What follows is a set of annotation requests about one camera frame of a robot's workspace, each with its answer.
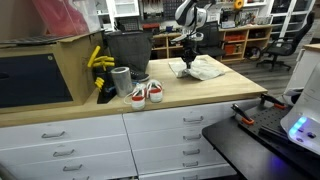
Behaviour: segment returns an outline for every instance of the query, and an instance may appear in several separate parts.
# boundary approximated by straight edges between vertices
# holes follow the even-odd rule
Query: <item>cardboard box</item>
[[[95,88],[87,63],[102,44],[102,33],[96,32],[0,48],[0,113],[83,104]]]

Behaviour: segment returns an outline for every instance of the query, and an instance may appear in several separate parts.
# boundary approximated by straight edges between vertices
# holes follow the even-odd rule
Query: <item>red and white sneaker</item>
[[[146,85],[137,84],[133,91],[124,98],[124,103],[131,104],[133,110],[142,110],[146,105],[146,93]],[[126,102],[126,98],[131,95],[131,103]]]
[[[147,84],[147,97],[153,103],[158,103],[162,101],[163,98],[163,88],[158,80],[151,79]]]

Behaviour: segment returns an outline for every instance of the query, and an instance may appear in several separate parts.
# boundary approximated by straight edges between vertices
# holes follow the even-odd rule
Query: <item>office chair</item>
[[[300,29],[299,32],[296,33],[294,37],[282,37],[274,40],[270,45],[268,45],[265,49],[262,50],[262,55],[264,53],[268,53],[269,57],[273,56],[272,60],[263,60],[261,62],[258,62],[256,67],[260,64],[271,64],[272,67],[270,69],[270,72],[273,71],[274,65],[279,64],[280,66],[287,67],[287,71],[290,71],[291,66],[284,64],[283,61],[277,61],[278,56],[290,56],[292,55],[301,39],[307,34],[307,32],[312,27],[312,24],[314,22],[314,12],[310,12],[307,17],[307,23],[303,26],[303,28]]]
[[[226,55],[221,49],[223,41],[220,40],[218,21],[207,22],[197,32],[203,33],[203,40],[197,43],[197,52],[200,54],[208,54],[216,58]]]

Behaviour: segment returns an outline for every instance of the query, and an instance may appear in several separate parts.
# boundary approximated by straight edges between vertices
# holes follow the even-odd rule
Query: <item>cabinet drawer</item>
[[[124,114],[123,118],[129,134],[195,125],[209,125],[232,116],[234,113],[230,107],[233,103],[237,103],[245,109],[255,106],[257,102],[257,99],[252,99],[135,112]]]
[[[205,142],[201,134],[204,127],[206,126],[129,134],[129,140],[132,150]]]
[[[226,163],[222,156],[216,151],[207,149],[200,149],[200,151],[198,151],[198,149],[194,148],[190,148],[189,150],[185,145],[184,147],[166,147],[156,150],[136,151],[134,152],[134,157],[138,174],[149,174]]]
[[[198,180],[234,175],[236,172],[228,164],[169,171],[139,176],[139,180]]]
[[[18,179],[30,180],[73,179],[96,174],[104,174],[105,179],[137,175],[130,151],[10,166],[8,170]]]
[[[112,115],[0,129],[1,149],[126,134],[122,116]]]
[[[126,135],[2,150],[0,162],[13,166],[120,151],[130,151]]]

